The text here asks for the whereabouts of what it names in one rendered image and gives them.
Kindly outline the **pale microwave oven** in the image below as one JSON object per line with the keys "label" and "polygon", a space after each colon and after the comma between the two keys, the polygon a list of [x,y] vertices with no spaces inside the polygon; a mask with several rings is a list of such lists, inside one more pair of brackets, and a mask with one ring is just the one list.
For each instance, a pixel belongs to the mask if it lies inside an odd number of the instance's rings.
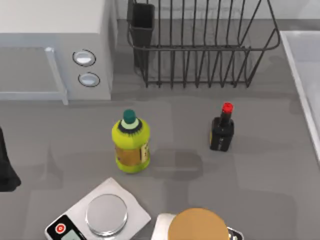
{"label": "pale microwave oven", "polygon": [[[111,99],[117,34],[115,0],[0,0],[0,47],[54,48],[68,102]],[[94,53],[94,65],[73,61],[82,49]],[[98,86],[78,82],[87,72]]]}

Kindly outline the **white kitchen scale round plate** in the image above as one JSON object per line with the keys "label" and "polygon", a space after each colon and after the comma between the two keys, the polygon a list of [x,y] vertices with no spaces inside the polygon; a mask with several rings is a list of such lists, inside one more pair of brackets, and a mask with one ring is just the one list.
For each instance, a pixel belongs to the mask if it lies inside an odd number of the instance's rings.
{"label": "white kitchen scale round plate", "polygon": [[132,240],[151,221],[137,199],[112,177],[51,222],[46,240]]}

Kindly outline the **yellow-green bottle with green cap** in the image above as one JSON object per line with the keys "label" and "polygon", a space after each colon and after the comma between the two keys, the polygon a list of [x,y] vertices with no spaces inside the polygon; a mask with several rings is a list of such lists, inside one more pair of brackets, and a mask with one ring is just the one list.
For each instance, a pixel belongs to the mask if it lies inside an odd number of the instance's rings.
{"label": "yellow-green bottle with green cap", "polygon": [[137,117],[134,110],[126,109],[123,112],[122,119],[113,125],[111,136],[115,147],[115,162],[121,171],[136,174],[148,167],[151,160],[150,126]]}

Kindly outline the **large microwave knob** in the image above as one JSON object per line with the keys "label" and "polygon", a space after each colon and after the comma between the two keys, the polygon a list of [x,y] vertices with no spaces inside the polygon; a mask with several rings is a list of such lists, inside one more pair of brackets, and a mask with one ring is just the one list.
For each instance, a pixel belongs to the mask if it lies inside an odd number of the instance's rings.
{"label": "large microwave knob", "polygon": [[81,49],[72,53],[72,60],[79,66],[90,67],[95,64],[97,58],[90,50]]}

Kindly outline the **white scale with wooden plate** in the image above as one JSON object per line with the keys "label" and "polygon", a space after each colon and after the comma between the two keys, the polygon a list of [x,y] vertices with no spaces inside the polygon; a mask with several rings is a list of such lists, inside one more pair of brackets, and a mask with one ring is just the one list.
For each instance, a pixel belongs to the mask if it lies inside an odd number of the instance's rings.
{"label": "white scale with wooden plate", "polygon": [[178,214],[159,214],[150,240],[245,240],[245,237],[227,226],[215,212],[192,207]]}

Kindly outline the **black cutlery holder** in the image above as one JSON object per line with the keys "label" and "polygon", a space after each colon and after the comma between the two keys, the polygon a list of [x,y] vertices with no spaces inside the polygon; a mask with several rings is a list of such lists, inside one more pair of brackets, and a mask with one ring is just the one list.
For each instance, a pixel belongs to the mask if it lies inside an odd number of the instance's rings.
{"label": "black cutlery holder", "polygon": [[134,57],[134,67],[145,74],[149,63],[148,48],[152,42],[155,22],[155,6],[148,2],[139,3],[137,0],[128,0],[127,23],[131,36]]}

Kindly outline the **small microwave knob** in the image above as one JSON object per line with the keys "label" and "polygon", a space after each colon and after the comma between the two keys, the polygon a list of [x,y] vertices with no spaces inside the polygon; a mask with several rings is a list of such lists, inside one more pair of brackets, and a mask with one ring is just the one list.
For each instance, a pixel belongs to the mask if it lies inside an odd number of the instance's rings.
{"label": "small microwave knob", "polygon": [[101,82],[99,76],[93,72],[86,72],[86,73],[80,74],[77,77],[77,79],[82,86],[88,87],[88,88],[94,88],[98,86]]}

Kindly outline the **black bottle with red cap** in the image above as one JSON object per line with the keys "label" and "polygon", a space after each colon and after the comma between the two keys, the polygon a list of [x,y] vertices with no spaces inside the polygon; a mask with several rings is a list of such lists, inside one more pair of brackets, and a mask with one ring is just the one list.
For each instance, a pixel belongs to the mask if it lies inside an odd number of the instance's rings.
{"label": "black bottle with red cap", "polygon": [[216,116],[211,123],[209,148],[213,151],[227,152],[235,133],[235,123],[232,119],[234,106],[231,102],[224,102],[220,116]]}

